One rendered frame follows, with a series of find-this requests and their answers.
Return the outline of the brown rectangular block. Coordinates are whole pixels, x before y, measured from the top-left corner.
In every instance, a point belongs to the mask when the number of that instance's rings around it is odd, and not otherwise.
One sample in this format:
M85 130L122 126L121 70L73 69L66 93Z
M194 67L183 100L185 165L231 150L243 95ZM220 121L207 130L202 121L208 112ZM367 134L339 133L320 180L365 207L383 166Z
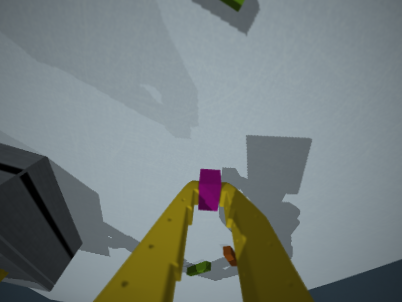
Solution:
M223 246L223 255L231 266L237 266L235 252L233 251L231 246Z

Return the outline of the magenta rod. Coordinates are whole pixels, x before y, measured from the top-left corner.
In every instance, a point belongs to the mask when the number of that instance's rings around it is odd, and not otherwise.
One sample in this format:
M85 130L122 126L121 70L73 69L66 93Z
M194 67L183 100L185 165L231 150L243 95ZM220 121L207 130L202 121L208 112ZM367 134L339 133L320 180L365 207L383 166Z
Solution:
M198 210L217 211L221 191L221 171L200 169Z

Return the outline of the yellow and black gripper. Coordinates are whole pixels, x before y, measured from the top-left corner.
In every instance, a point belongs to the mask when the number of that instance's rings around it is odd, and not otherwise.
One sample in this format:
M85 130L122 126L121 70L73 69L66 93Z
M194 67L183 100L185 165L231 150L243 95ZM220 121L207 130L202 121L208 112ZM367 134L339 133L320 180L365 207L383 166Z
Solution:
M198 201L199 181L193 180L93 302L173 302ZM221 182L219 205L232 231L243 302L314 302L267 217L227 182Z

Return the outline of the lime green rod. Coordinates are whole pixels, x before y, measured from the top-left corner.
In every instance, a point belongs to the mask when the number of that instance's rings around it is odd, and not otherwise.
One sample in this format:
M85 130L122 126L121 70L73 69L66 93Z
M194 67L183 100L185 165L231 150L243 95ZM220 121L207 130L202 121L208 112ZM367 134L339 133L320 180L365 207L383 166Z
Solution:
M207 271L211 271L211 262L204 261L199 264L188 267L186 275L194 276Z
M236 10L237 12L240 10L244 2L244 0L221 0L221 1L230 6L231 8L233 8L234 10Z

